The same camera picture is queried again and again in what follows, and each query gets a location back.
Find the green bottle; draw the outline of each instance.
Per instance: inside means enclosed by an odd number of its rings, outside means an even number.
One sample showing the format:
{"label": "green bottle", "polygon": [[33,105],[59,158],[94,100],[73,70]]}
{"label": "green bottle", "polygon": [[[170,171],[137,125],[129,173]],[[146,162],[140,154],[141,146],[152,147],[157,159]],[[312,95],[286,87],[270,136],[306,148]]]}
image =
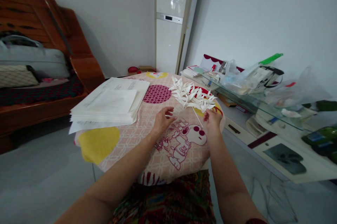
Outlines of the green bottle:
{"label": "green bottle", "polygon": [[321,145],[328,142],[336,142],[337,138],[337,125],[327,126],[323,127],[321,129],[318,129],[315,132],[312,132],[311,134],[308,134],[306,136],[302,136],[302,140],[311,146],[313,145]]}
{"label": "green bottle", "polygon": [[303,106],[316,112],[337,111],[337,101],[321,100],[314,103],[303,104]]}
{"label": "green bottle", "polygon": [[330,156],[331,154],[337,152],[337,144],[332,142],[323,143],[321,145],[313,145],[311,148],[320,156]]}
{"label": "green bottle", "polygon": [[328,158],[335,164],[337,164],[337,152],[334,152],[333,154],[331,154],[330,156],[328,156]]}

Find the patterned skirt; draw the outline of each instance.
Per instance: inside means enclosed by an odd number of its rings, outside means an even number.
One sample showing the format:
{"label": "patterned skirt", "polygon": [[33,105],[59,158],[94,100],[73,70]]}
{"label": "patterned skirt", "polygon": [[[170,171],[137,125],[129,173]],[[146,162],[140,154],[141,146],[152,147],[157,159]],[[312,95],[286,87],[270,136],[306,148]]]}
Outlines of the patterned skirt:
{"label": "patterned skirt", "polygon": [[133,184],[110,223],[216,223],[208,170],[170,184]]}

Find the yellow polka dot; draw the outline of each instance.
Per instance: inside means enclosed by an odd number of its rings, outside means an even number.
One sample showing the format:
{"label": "yellow polka dot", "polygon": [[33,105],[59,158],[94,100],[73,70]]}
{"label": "yellow polka dot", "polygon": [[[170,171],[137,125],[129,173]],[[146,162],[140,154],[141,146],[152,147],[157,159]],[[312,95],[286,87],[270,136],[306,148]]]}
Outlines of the yellow polka dot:
{"label": "yellow polka dot", "polygon": [[158,72],[158,73],[147,72],[146,76],[149,77],[149,78],[159,79],[159,78],[165,78],[165,77],[167,77],[168,73],[166,73],[166,72]]}
{"label": "yellow polka dot", "polygon": [[[193,109],[196,111],[196,113],[201,116],[201,117],[204,117],[204,114],[202,113],[201,110],[193,107]],[[221,110],[221,107],[218,103],[215,103],[215,107],[212,108],[213,111],[216,111],[217,113],[220,113],[222,116],[223,116],[223,113],[222,113],[222,110]]]}
{"label": "yellow polka dot", "polygon": [[117,127],[93,129],[81,134],[78,141],[81,145],[83,159],[99,165],[115,148],[119,140]]}

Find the red polka dot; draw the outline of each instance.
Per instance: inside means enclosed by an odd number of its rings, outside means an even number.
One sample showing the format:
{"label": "red polka dot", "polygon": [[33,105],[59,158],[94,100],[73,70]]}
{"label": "red polka dot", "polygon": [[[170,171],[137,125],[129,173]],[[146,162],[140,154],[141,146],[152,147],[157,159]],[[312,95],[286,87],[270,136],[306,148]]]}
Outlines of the red polka dot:
{"label": "red polka dot", "polygon": [[151,85],[149,86],[143,101],[150,104],[159,104],[169,100],[171,94],[172,92],[169,88],[164,85]]}

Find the hand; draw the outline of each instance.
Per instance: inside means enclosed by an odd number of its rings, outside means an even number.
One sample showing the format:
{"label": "hand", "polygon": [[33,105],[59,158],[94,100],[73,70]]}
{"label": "hand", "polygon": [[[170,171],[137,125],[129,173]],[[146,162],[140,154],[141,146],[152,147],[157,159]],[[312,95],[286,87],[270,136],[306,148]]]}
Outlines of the hand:
{"label": "hand", "polygon": [[173,107],[167,106],[161,109],[157,114],[156,114],[156,120],[154,122],[153,128],[150,132],[150,134],[159,137],[162,133],[165,132],[166,129],[170,126],[172,122],[174,122],[177,117],[174,116],[170,118],[167,115],[172,116],[173,112]]}
{"label": "hand", "polygon": [[210,132],[220,129],[221,114],[207,109],[203,121],[207,121],[207,128]]}

